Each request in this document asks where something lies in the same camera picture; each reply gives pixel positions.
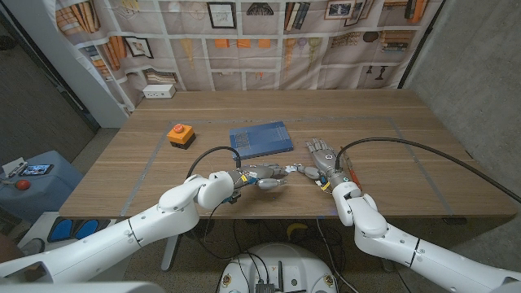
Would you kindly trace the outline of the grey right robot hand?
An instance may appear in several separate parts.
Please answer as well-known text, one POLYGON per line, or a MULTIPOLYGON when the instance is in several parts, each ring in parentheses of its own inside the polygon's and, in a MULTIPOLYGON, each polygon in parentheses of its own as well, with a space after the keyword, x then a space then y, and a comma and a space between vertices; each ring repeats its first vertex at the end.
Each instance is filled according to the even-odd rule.
POLYGON ((332 189, 337 185, 349 181, 348 175, 341 167, 336 167, 337 153, 328 146, 322 139, 313 138, 311 142, 305 142, 312 156, 315 166, 306 167, 297 164, 297 171, 303 173, 313 180, 330 183, 332 189))

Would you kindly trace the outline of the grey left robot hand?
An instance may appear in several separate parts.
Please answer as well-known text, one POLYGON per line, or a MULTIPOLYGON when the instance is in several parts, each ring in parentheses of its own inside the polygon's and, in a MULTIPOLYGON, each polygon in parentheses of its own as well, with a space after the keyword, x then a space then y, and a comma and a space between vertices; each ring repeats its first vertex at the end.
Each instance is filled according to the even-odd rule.
POLYGON ((278 164, 248 164, 229 171, 235 189, 257 186, 262 190, 273 189, 287 183, 288 172, 278 164))

